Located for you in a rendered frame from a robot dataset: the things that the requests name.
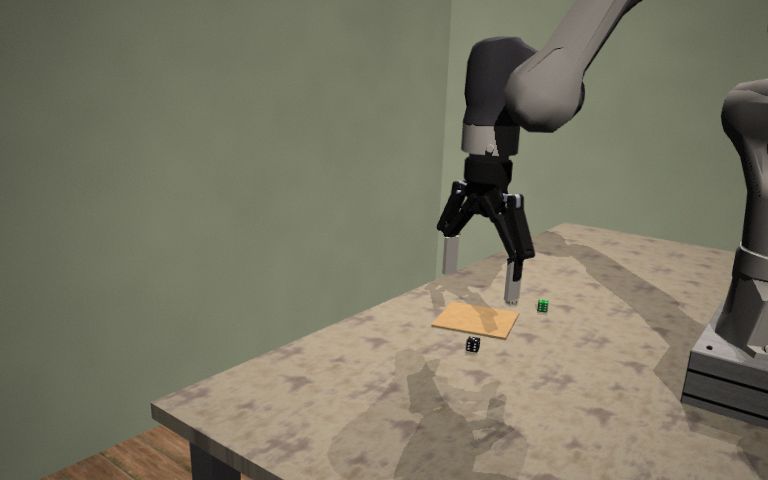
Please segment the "tan mat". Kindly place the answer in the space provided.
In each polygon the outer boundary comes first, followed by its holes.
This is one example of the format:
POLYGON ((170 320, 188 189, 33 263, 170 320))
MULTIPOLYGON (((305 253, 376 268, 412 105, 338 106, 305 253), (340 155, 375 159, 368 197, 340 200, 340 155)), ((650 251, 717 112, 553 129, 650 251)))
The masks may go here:
POLYGON ((506 340, 519 312, 451 302, 432 327, 506 340))

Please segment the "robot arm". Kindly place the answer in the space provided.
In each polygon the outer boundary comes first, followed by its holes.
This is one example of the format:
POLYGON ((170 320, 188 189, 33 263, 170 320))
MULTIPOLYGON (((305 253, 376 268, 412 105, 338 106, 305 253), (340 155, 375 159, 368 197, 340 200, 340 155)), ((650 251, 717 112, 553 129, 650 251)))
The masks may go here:
MULTIPOLYGON (((508 160, 518 154, 520 126, 553 133, 572 119, 585 99, 586 70, 641 1, 575 0, 540 51, 519 37, 477 42, 467 62, 461 150, 474 159, 508 160)), ((747 199, 742 242, 715 332, 768 361, 768 79, 733 88, 721 122, 740 156, 747 199)))

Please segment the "black die with white pips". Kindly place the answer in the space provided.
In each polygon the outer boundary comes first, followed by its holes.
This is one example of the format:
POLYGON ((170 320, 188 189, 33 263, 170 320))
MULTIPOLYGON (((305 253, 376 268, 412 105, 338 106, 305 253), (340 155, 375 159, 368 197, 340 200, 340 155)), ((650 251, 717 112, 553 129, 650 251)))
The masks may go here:
POLYGON ((478 350, 479 350, 479 348, 480 348, 480 338, 477 338, 477 337, 471 337, 471 336, 470 336, 470 337, 467 339, 467 343, 466 343, 466 351, 470 351, 470 352, 476 352, 476 353, 477 353, 477 352, 478 352, 478 350))

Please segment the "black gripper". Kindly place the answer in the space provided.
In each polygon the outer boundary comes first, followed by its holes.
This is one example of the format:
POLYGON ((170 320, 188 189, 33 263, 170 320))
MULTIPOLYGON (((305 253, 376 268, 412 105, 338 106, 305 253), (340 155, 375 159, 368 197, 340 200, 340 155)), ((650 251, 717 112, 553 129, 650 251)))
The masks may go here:
POLYGON ((509 256, 504 293, 507 302, 519 299, 523 261, 535 256, 524 212, 524 196, 508 194, 512 167, 510 159, 485 161, 467 157, 464 166, 466 181, 452 183, 451 195, 437 224, 437 230, 445 236, 442 274, 446 275, 457 272, 457 235, 474 214, 489 217, 509 256), (463 203, 466 196, 467 200, 463 203))

